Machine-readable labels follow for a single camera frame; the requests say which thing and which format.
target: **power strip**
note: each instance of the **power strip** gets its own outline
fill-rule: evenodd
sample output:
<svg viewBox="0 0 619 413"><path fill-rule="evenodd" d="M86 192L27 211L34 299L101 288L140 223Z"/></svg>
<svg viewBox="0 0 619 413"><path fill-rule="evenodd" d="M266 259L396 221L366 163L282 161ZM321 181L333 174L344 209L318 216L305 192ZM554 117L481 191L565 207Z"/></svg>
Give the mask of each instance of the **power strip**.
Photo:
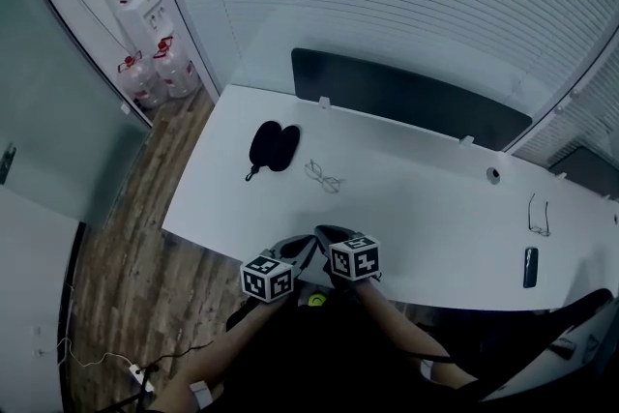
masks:
<svg viewBox="0 0 619 413"><path fill-rule="evenodd" d="M139 385L141 386L142 382L144 381L144 374L139 369L139 367L137 365L131 365L129 367L129 371L132 373L133 378L135 378L135 380L137 380L137 382L139 382ZM153 391L155 391L153 384L151 384L150 380L147 380L146 381L146 392L152 393Z"/></svg>

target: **person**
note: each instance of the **person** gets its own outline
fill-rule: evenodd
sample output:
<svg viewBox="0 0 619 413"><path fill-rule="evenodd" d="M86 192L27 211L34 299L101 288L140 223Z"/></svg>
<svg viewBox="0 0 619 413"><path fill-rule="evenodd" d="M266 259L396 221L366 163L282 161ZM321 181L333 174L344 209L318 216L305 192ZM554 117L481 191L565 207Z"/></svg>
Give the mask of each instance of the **person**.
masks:
<svg viewBox="0 0 619 413"><path fill-rule="evenodd" d="M192 384L223 393L204 411L242 408L315 410L453 403L476 378L445 348L410 322L370 280L343 283L319 307L297 295L270 304L250 299L229 329L196 351L149 411L199 410Z"/></svg>

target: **desk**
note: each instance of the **desk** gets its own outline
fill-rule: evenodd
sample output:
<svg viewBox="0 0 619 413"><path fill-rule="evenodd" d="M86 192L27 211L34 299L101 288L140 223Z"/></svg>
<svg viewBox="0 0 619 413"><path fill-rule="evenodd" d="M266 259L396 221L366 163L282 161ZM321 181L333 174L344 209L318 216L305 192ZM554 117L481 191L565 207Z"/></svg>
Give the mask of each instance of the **desk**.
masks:
<svg viewBox="0 0 619 413"><path fill-rule="evenodd" d="M250 171L249 149L265 121L296 124L301 141L284 172ZM345 179L324 192L304 165ZM496 168L498 185L486 171ZM528 230L546 201L551 236ZM545 169L448 136L293 95L227 86L174 194L163 228L248 260L321 223L382 243L390 299L472 310L560 308L589 292L619 288L619 205ZM540 225L543 213L535 217ZM524 251L539 249L537 286L522 287ZM328 284L318 253L302 275Z"/></svg>

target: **mobile phone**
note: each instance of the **mobile phone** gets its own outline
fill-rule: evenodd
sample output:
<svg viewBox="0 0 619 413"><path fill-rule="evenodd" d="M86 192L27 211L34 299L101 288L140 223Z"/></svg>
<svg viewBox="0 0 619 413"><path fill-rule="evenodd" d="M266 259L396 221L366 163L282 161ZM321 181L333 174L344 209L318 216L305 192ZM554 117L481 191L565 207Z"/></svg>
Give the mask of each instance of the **mobile phone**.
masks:
<svg viewBox="0 0 619 413"><path fill-rule="evenodd" d="M538 249L527 248L524 252L524 287L535 287L538 283Z"/></svg>

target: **laminate floor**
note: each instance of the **laminate floor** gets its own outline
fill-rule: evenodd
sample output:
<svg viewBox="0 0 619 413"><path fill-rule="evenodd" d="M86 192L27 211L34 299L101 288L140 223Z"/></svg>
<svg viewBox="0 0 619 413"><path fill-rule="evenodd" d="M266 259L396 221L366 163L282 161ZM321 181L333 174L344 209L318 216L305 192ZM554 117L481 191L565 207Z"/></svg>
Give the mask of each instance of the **laminate floor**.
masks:
<svg viewBox="0 0 619 413"><path fill-rule="evenodd" d="M86 234L74 274L69 337L84 365L105 352L145 366L224 332L244 300L240 262L162 231L193 146L213 110L201 89L164 105L103 229ZM433 309L396 303L413 321L431 323ZM152 375L163 387L184 358L164 359ZM107 356L81 367L68 359L74 409L92 412L137 392L129 363ZM133 407L124 407L133 411Z"/></svg>

